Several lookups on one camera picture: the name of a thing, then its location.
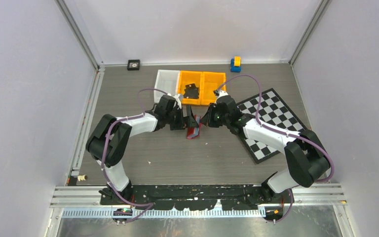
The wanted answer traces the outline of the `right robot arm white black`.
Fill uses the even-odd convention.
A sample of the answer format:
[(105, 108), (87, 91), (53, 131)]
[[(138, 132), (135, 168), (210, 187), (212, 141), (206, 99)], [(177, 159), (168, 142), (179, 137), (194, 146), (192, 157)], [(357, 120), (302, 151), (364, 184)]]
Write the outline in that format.
[(285, 156), (287, 169), (272, 174), (261, 184), (260, 192), (267, 202), (276, 202), (282, 192), (293, 187), (310, 187), (332, 167), (313, 131), (289, 131), (260, 121), (251, 114), (242, 113), (227, 94), (209, 105), (200, 123), (207, 127), (225, 126), (232, 134), (261, 142)]

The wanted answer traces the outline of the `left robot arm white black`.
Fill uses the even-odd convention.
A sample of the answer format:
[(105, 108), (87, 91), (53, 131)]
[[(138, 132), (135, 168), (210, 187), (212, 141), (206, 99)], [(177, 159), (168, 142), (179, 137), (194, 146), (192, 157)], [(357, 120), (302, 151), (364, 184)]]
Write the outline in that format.
[(155, 132), (169, 126), (171, 130), (198, 128), (199, 123), (187, 106), (185, 116), (181, 101), (163, 95), (150, 110), (130, 117), (105, 114), (86, 142), (86, 150), (100, 165), (107, 180), (108, 190), (119, 204), (127, 204), (132, 197), (132, 183), (125, 173), (122, 158), (129, 139), (133, 136)]

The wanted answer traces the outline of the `red card holder wallet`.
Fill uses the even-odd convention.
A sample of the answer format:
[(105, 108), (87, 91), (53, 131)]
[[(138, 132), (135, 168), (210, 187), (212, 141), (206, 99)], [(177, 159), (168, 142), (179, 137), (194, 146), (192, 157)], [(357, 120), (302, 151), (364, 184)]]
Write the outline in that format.
[(195, 118), (195, 120), (197, 122), (198, 127), (189, 127), (187, 129), (187, 136), (186, 136), (187, 139), (195, 139), (200, 134), (200, 128), (201, 128), (200, 116), (195, 115), (194, 118)]

